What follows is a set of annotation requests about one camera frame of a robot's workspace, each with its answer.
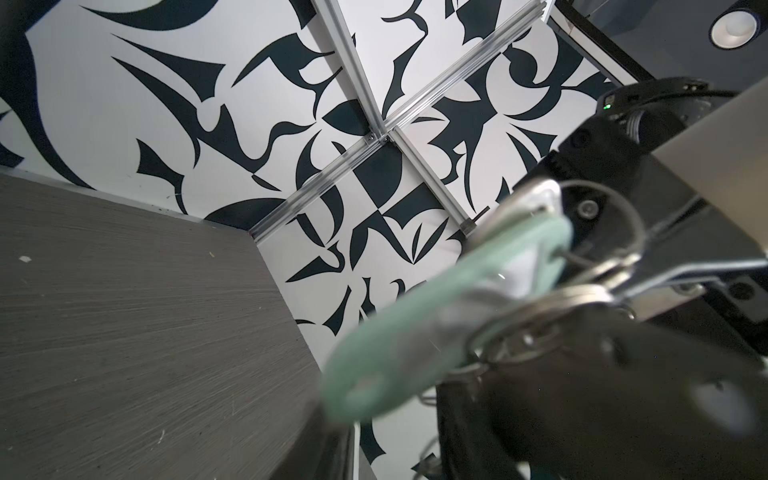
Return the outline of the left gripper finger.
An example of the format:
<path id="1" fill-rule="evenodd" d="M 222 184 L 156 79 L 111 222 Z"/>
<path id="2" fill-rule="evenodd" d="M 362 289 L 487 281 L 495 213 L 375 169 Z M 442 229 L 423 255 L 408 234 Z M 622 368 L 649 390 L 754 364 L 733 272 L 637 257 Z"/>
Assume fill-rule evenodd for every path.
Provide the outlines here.
<path id="1" fill-rule="evenodd" d="M 603 306 L 547 349 L 437 389 L 442 474 L 763 479 L 767 373 L 755 357 Z"/>

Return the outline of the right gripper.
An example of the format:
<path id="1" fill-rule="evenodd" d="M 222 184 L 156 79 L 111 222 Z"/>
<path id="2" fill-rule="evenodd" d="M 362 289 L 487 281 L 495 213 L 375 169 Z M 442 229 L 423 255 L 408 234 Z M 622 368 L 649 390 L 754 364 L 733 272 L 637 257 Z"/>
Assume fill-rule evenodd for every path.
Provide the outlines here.
<path id="1" fill-rule="evenodd" d="M 638 210 L 649 234 L 623 290 L 633 311 L 643 286 L 701 296 L 665 306 L 649 319 L 744 354 L 767 350 L 767 259 L 732 221 L 653 156 L 653 151 L 736 97 L 695 77 L 672 77 L 602 94 L 581 123 L 528 178 L 582 179 L 617 190 Z M 581 217 L 593 220 L 605 198 L 567 189 Z"/>

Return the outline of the pale green key tag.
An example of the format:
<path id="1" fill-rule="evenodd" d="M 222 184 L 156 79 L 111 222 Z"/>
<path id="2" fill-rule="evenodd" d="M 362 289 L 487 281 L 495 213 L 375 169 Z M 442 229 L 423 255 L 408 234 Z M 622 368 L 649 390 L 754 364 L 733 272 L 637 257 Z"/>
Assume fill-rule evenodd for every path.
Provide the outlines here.
<path id="1" fill-rule="evenodd" d="M 469 338 L 503 308 L 553 287 L 570 246 L 563 215 L 540 213 L 467 251 L 347 335 L 329 356 L 318 397 L 326 418 L 371 420 L 425 391 L 466 360 Z"/>

